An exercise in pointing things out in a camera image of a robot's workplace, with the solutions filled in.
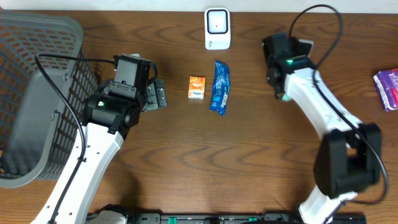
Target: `white label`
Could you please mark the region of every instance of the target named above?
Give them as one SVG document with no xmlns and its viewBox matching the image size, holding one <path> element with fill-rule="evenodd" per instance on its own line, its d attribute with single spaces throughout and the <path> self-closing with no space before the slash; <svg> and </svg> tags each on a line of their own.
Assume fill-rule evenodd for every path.
<svg viewBox="0 0 398 224">
<path fill-rule="evenodd" d="M 224 93 L 224 98 L 223 98 L 223 102 L 221 103 L 221 107 L 224 108 L 224 106 L 226 105 L 226 100 L 228 99 L 228 95 L 226 93 Z"/>
</svg>

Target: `green strip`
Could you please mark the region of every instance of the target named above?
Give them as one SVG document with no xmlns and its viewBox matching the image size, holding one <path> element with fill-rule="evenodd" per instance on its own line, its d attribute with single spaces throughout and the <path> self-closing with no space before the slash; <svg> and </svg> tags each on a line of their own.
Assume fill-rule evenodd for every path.
<svg viewBox="0 0 398 224">
<path fill-rule="evenodd" d="M 169 218 L 169 224 L 177 224 L 177 218 Z"/>
</svg>

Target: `blue snack wrapper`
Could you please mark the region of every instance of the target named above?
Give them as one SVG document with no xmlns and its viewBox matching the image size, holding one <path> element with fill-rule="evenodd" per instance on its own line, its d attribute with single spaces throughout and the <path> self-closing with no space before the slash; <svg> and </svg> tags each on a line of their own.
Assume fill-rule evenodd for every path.
<svg viewBox="0 0 398 224">
<path fill-rule="evenodd" d="M 222 116 L 225 115 L 226 102 L 228 100 L 229 89 L 231 84 L 229 82 L 229 68 L 227 64 L 216 61 L 216 73 L 214 75 L 213 89 L 211 91 L 211 105 L 212 111 L 218 111 Z"/>
</svg>

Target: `laundry basket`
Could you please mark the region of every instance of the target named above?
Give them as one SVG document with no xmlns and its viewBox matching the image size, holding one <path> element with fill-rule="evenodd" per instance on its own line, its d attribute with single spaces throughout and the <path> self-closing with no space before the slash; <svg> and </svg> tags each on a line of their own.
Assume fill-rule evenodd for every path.
<svg viewBox="0 0 398 224">
<path fill-rule="evenodd" d="M 34 55 L 84 57 L 83 30 L 71 18 L 0 11 L 0 187 L 57 179 L 76 136 L 76 122 L 39 72 Z M 40 58 L 81 113 L 97 88 L 88 62 Z"/>
</svg>

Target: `white wall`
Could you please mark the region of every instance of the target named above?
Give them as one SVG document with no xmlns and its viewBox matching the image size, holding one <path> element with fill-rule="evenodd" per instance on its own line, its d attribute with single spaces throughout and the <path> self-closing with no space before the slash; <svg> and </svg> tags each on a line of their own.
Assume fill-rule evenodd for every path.
<svg viewBox="0 0 398 224">
<path fill-rule="evenodd" d="M 398 13 L 398 0 L 1 0 L 3 9 L 204 11 L 224 6 L 232 12 L 300 12 L 330 4 L 340 12 Z M 327 12 L 315 9 L 314 12 Z"/>
</svg>

